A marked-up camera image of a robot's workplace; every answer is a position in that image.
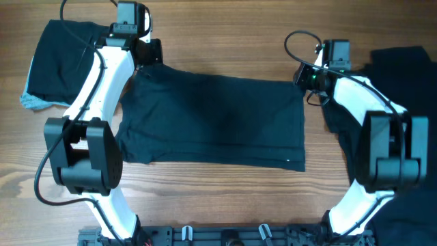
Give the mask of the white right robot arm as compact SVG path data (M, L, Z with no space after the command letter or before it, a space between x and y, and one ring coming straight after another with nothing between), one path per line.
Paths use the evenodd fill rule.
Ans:
M366 77L303 62L294 79L303 91L345 108L361 126L354 180L342 200L327 212L330 241L360 235L398 192L425 178L428 119L409 116Z

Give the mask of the dark teal t-shirt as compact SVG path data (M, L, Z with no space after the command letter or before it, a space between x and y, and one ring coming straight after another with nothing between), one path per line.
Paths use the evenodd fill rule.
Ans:
M121 99L125 161L305 170L303 93L293 83L145 66Z

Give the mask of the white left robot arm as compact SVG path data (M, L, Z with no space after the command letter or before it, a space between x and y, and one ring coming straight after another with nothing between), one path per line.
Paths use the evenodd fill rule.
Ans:
M39 169L49 162L55 182L89 206L101 227L98 245L152 244L119 187L123 160L111 123L135 68L162 62L159 39L99 42L76 100L44 125L47 153Z

